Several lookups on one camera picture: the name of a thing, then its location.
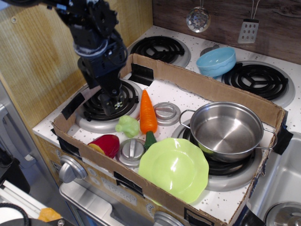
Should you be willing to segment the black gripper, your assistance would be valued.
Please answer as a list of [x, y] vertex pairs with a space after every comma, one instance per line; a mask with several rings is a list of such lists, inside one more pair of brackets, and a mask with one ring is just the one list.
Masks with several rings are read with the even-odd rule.
[[101, 87], [99, 95], [104, 113], [111, 116], [124, 107], [119, 72], [127, 62], [127, 48], [120, 36], [102, 39], [97, 48], [77, 46], [77, 54], [87, 70], [81, 70], [90, 89]]

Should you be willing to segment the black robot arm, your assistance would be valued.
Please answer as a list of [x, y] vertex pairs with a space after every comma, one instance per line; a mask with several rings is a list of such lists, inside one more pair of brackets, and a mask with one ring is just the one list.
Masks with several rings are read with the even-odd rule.
[[117, 12], [104, 0], [8, 0], [7, 4], [55, 9], [70, 29], [78, 67], [90, 89], [101, 88], [100, 102], [111, 116], [124, 105], [120, 70], [127, 62], [127, 48], [115, 29]]

